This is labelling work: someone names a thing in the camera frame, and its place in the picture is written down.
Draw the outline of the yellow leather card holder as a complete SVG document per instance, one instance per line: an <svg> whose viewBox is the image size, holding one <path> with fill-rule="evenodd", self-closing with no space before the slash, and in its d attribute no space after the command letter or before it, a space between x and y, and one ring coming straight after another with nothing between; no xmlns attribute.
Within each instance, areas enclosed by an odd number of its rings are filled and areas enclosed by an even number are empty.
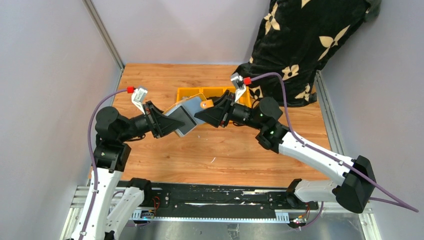
<svg viewBox="0 0 424 240"><path fill-rule="evenodd" d="M176 118L177 120L184 122L184 126L181 126L174 131L179 137L186 136L197 126L206 123L205 121L195 117L196 113L204 110L204 108L201 107L201 103L206 100L207 98L203 93L198 93L177 101L163 112L163 114L167 117Z"/></svg>

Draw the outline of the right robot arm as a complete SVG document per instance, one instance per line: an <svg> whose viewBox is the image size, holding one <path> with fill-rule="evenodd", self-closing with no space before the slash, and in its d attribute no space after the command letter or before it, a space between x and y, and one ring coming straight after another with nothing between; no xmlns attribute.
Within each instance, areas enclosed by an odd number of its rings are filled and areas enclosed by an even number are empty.
<svg viewBox="0 0 424 240"><path fill-rule="evenodd" d="M301 137L280 123L283 115L271 97L261 99L254 107L234 101L228 90L202 108L195 117L213 127L226 127L229 122L257 129L258 143L266 150L294 158L326 175L328 180L294 179L286 189L285 202L298 209L309 202L338 203L344 209L360 214L364 211L376 179L371 162L364 156L339 155Z"/></svg>

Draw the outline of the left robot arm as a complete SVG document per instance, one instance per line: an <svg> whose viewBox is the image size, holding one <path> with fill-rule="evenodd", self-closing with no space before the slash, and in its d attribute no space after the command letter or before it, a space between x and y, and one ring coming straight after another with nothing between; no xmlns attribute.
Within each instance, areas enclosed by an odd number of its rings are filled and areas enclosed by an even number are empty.
<svg viewBox="0 0 424 240"><path fill-rule="evenodd" d="M72 240L117 240L137 207L153 201L152 183L132 178L114 208L111 208L116 187L121 180L131 147L128 141L152 133L161 138L184 126L184 122L164 115L151 101L143 105L144 114L133 118L122 116L112 106L95 115L96 147L91 184L81 218L70 236Z"/></svg>

